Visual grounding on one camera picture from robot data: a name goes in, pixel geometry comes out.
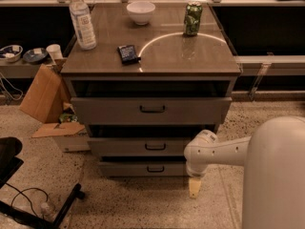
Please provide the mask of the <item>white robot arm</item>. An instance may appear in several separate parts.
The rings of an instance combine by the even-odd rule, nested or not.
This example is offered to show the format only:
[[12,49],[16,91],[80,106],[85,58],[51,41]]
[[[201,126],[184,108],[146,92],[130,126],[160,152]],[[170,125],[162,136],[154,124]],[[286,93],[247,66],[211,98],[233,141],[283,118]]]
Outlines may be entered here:
[[220,142],[208,130],[185,148],[187,174],[210,164],[244,168],[242,229],[305,229],[305,118],[282,116],[252,135]]

